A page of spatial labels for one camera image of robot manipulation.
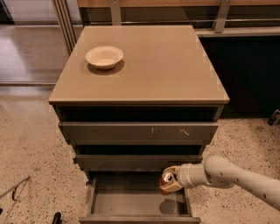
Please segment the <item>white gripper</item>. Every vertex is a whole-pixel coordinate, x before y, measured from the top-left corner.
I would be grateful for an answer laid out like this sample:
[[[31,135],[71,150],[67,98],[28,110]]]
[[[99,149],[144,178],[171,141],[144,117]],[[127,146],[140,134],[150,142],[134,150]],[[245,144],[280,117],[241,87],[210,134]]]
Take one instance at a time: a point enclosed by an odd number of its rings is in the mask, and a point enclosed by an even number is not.
[[[208,183],[207,175],[203,164],[182,164],[173,165],[163,170],[163,174],[172,173],[177,179],[166,181],[160,179],[159,189],[161,193],[172,193],[184,188],[204,186]]]

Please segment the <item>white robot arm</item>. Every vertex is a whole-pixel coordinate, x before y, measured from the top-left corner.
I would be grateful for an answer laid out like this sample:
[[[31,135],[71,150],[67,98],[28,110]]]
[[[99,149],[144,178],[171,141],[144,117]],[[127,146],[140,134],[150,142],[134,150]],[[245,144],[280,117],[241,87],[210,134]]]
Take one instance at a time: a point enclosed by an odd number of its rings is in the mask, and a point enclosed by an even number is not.
[[[224,157],[211,156],[204,163],[174,165],[164,169],[159,182],[162,194],[183,188],[208,186],[230,188],[237,185],[258,199],[280,210],[280,181],[242,169]]]

